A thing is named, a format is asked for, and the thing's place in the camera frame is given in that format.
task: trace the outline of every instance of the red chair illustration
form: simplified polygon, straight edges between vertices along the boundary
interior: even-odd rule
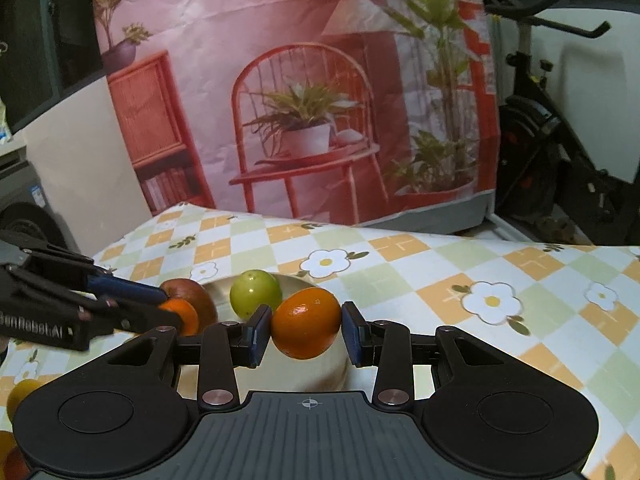
[[[265,135],[255,120],[270,112],[265,93],[284,92],[295,84],[330,86],[360,106],[335,120],[332,146],[326,153],[291,156],[283,152],[278,135]],[[320,43],[295,43],[280,46],[254,59],[236,79],[232,90],[232,109],[240,173],[229,181],[242,184],[247,211],[255,212],[254,184],[283,180],[291,214],[300,217],[293,185],[296,176],[340,170],[348,188],[351,222],[360,222],[358,191],[353,166],[358,174],[366,165],[367,194],[379,193],[386,213],[388,195],[378,163],[380,150],[374,137],[371,118],[373,97],[367,76],[352,57]]]

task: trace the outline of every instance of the crosshair mark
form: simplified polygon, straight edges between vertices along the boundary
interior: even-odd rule
[[[299,404],[302,404],[305,408],[308,409],[313,409],[316,406],[318,406],[318,404],[322,404],[322,402],[318,402],[315,399],[312,399],[311,397],[309,397],[308,399],[303,400],[302,402],[299,402]]]

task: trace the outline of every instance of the metal screw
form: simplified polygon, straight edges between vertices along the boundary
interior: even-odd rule
[[[224,406],[234,400],[234,394],[228,390],[209,390],[202,394],[202,400],[211,406]]]
[[[392,388],[381,391],[378,394],[378,400],[387,406],[400,406],[409,400],[409,394],[402,390]]]

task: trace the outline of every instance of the white bowl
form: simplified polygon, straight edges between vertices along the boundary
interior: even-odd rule
[[[316,286],[302,278],[277,274],[284,300],[304,288]],[[218,321],[242,321],[229,304],[229,291],[238,276],[228,276],[203,283],[218,311]],[[292,359],[280,352],[273,341],[269,341],[267,351],[260,366],[254,370],[236,368],[236,381],[240,400],[253,391],[266,392],[336,392],[343,388],[350,367],[347,349],[342,335],[338,332],[334,344],[323,354],[313,359]],[[198,367],[183,366],[178,382],[178,392],[188,399],[195,399],[198,382]]]

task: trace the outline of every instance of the tablecloth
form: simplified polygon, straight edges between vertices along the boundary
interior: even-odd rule
[[[95,258],[150,285],[247,269],[296,274],[354,301],[369,320],[425,334],[456,325],[591,401],[600,419],[584,469],[591,479],[640,478],[640,248],[475,240],[180,204]],[[97,339],[86,353],[12,342],[0,406],[21,378],[52,380],[129,337]],[[370,390],[374,374],[358,370],[349,387]],[[416,377],[418,393],[433,391],[428,369]],[[0,426],[10,429],[4,414]]]

